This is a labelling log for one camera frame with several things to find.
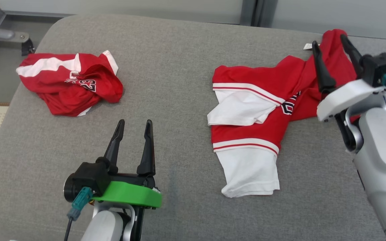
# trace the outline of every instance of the black cable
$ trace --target black cable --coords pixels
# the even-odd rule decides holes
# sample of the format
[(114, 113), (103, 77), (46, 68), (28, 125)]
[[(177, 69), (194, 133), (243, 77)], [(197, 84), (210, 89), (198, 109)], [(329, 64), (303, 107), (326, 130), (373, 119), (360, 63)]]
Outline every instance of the black cable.
[(65, 238), (63, 239), (63, 241), (68, 241), (68, 236), (69, 236), (69, 231), (71, 230), (71, 225), (72, 225), (72, 218), (69, 218), (68, 226), (66, 227)]

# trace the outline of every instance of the couch cushion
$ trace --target couch cushion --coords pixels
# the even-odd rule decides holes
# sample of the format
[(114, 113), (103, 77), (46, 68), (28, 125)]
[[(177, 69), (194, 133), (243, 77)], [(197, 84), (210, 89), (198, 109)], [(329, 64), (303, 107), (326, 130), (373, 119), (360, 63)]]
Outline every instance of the couch cushion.
[[(125, 90), (86, 116), (52, 116), (20, 84), (0, 128), (0, 229), (18, 241), (62, 240), (70, 204), (62, 187), (80, 163), (104, 154), (126, 120), (118, 167), (135, 172), (147, 119), (154, 124), (156, 184), (163, 207), (147, 210), (143, 240), (384, 240), (335, 122), (292, 122), (277, 160), (280, 191), (226, 198), (206, 115), (217, 100), (219, 65), (275, 66), (287, 55), (307, 59), (315, 33), (125, 15), (78, 15), (57, 22), (37, 52), (110, 50)], [(362, 53), (386, 40), (351, 38)], [(80, 240), (88, 206), (71, 230)]]

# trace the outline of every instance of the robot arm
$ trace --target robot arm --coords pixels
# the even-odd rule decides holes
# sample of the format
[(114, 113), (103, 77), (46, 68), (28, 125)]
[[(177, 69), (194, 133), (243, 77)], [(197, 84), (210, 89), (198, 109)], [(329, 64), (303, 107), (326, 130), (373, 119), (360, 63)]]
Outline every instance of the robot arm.
[[(121, 119), (105, 157), (98, 157), (95, 163), (82, 163), (65, 182), (63, 193), (73, 209), (80, 203), (77, 199), (84, 196), (81, 195), (84, 189), (93, 194), (86, 200), (94, 205), (92, 221), (81, 241), (140, 241), (145, 209), (156, 209), (162, 205), (162, 194), (153, 177), (156, 168), (152, 121), (148, 120), (145, 127), (144, 152), (136, 174), (118, 173), (116, 163), (123, 131), (124, 120)], [(78, 218), (79, 211), (69, 212), (70, 222)]]
[(359, 79), (336, 88), (314, 42), (317, 78), (323, 94), (317, 116), (321, 122), (336, 119), (346, 149), (355, 155), (353, 162), (386, 235), (386, 53), (361, 56), (345, 35), (341, 41)]

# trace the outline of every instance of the floor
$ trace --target floor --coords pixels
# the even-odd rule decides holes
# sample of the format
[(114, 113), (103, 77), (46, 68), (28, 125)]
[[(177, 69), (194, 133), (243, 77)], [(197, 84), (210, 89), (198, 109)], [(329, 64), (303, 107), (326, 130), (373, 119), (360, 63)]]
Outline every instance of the floor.
[[(59, 18), (7, 16), (0, 28), (28, 32), (37, 47), (49, 28)], [(20, 83), (16, 68), (25, 57), (20, 54), (20, 43), (0, 42), (0, 102), (10, 102)]]

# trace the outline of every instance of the white stripe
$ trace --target white stripe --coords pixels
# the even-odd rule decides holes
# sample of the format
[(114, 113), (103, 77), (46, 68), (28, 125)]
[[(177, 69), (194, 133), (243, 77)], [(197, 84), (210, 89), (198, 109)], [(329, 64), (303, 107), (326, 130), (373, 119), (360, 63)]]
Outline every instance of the white stripe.
[(113, 73), (114, 73), (114, 75), (116, 75), (117, 71), (118, 71), (118, 66), (114, 60), (114, 57), (112, 56), (112, 54), (108, 50), (105, 50), (102, 54), (104, 54), (107, 57), (108, 62), (110, 63), (111, 68), (113, 70)]
[(59, 67), (65, 67), (71, 71), (81, 71), (80, 58), (78, 54), (75, 58), (68, 61), (62, 61), (58, 58), (52, 57), (48, 59), (40, 59), (33, 65), (21, 66), (16, 69), (18, 75), (23, 77), (37, 76), (43, 70), (57, 71)]
[[(228, 146), (228, 145), (241, 145), (241, 144), (257, 144), (257, 145), (264, 145), (267, 147), (272, 148), (273, 150), (276, 151), (276, 153), (279, 153), (279, 148), (273, 144), (272, 142), (263, 140), (263, 139), (258, 139), (258, 138), (245, 138), (245, 139), (237, 139), (237, 140), (231, 140), (231, 141), (225, 141), (225, 142), (217, 142), (213, 143), (212, 147), (213, 148), (220, 148), (223, 146)], [(236, 149), (236, 148), (260, 148), (260, 149), (266, 149), (264, 147), (256, 146), (256, 145), (243, 145), (243, 146), (232, 146), (232, 147), (227, 147), (227, 148), (221, 148), (217, 149), (215, 151), (224, 151), (224, 150), (229, 150), (229, 149)]]
[[(277, 97), (276, 95), (254, 85), (254, 84), (248, 84), (248, 83), (213, 83), (212, 86), (213, 87), (231, 87), (231, 88), (249, 88), (251, 90), (259, 92), (260, 94), (262, 94), (264, 96), (267, 96), (271, 99), (279, 101), (280, 103), (283, 103), (285, 101), (283, 98)], [(234, 89), (215, 89), (214, 91), (218, 91), (218, 90), (234, 91)]]

